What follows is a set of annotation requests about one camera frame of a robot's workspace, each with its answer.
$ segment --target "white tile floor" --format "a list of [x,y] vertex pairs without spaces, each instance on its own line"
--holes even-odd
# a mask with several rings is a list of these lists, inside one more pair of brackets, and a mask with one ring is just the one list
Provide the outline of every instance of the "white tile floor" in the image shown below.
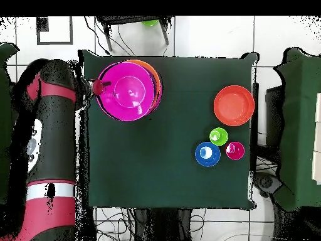
[[[98,55],[105,52],[100,47],[94,32],[87,28],[84,17],[72,17],[73,45],[37,46],[35,18],[5,18],[0,25],[0,42],[12,42],[20,49],[8,60],[8,73],[12,81],[19,79],[27,64],[37,58],[77,59],[78,49],[88,49]],[[87,17],[88,25],[96,31],[100,44],[107,49],[107,42],[100,23],[94,17]],[[69,17],[49,17],[49,32],[41,33],[41,41],[68,41]],[[283,52],[289,47],[299,46],[307,53],[321,53],[321,22],[313,17],[301,16],[176,16],[167,30],[169,46],[166,50],[161,27],[146,27],[142,23],[119,26],[122,39],[135,55],[165,56],[207,56],[240,57],[246,52],[260,54],[257,67],[257,82],[260,84],[259,125],[260,133],[266,132],[265,92],[268,88],[281,85],[281,79],[272,69],[282,62]],[[131,53],[122,42],[117,26],[112,27],[112,39]],[[112,41],[112,55],[126,55],[116,42]],[[265,144],[265,135],[258,135],[258,142]],[[210,210],[205,216],[204,230],[192,233],[193,241],[270,241],[273,234],[273,208],[271,200],[262,198],[253,188],[256,209]],[[105,208],[107,217],[119,213],[117,208]],[[204,215],[204,209],[194,210],[193,215]],[[94,210],[98,229],[103,232],[117,230],[120,215],[106,220],[102,209]],[[192,230],[201,225],[199,217],[193,217]],[[125,231],[123,222],[120,232]],[[129,231],[120,235],[121,241],[129,240]],[[102,236],[100,241],[112,241]]]

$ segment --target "chair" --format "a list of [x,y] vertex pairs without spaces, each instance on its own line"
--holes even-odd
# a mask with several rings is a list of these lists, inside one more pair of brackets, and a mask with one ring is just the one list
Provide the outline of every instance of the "chair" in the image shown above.
[[112,51],[112,44],[110,43],[110,38],[109,38],[111,25],[143,22],[143,21],[150,21],[154,19],[159,19],[159,24],[162,28],[165,43],[168,46],[169,40],[168,40],[166,31],[167,31],[168,23],[170,23],[172,17],[173,16],[97,16],[97,20],[103,26],[103,32],[105,33],[105,36],[106,36],[108,49],[109,51]]

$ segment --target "green object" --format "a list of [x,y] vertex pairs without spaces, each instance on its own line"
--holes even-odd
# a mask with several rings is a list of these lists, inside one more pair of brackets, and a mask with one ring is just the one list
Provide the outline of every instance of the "green object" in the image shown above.
[[275,199],[286,211],[301,206],[320,207],[321,186],[312,180],[312,158],[321,58],[291,48],[275,70],[285,84],[285,128],[280,143],[280,178],[285,186],[275,193]]
[[225,129],[217,127],[209,134],[209,140],[217,146],[222,146],[226,143],[226,141],[228,141],[228,133]]
[[0,43],[0,204],[7,200],[8,181],[10,174],[11,135],[13,133],[13,120],[9,89],[9,75],[6,69],[6,61],[17,52],[14,45]]
[[146,26],[155,26],[157,23],[158,23],[158,19],[143,21],[143,24]]
[[[83,51],[86,79],[129,59]],[[88,110],[89,205],[122,207],[242,208],[249,210],[249,149],[239,161],[221,156],[214,168],[195,160],[195,149],[213,125],[224,127],[213,100],[224,87],[251,90],[256,53],[238,58],[130,57],[152,65],[164,92],[158,108],[137,121],[108,117],[94,98]],[[249,122],[228,127],[229,137],[249,147]]]

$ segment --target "chair leg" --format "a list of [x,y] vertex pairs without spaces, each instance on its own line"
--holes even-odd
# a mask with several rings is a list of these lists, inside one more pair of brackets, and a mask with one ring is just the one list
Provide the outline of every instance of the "chair leg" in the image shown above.
[[105,33],[105,36],[106,36],[108,49],[109,49],[109,51],[112,51],[113,49],[112,49],[112,44],[111,44],[110,38],[109,38],[109,27],[108,27],[108,25],[106,25],[106,26],[104,25],[103,26],[103,32]]
[[166,33],[167,24],[165,24],[162,19],[159,20],[159,24],[160,24],[160,27],[162,28],[162,32],[163,32],[163,35],[164,35],[165,43],[168,46],[169,45],[169,40],[168,40],[167,33]]

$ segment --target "magenta cup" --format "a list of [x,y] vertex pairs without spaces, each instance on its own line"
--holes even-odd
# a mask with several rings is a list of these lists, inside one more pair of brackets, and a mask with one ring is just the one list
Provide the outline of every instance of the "magenta cup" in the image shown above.
[[233,141],[226,146],[226,155],[232,160],[239,160],[244,156],[245,148],[242,143]]

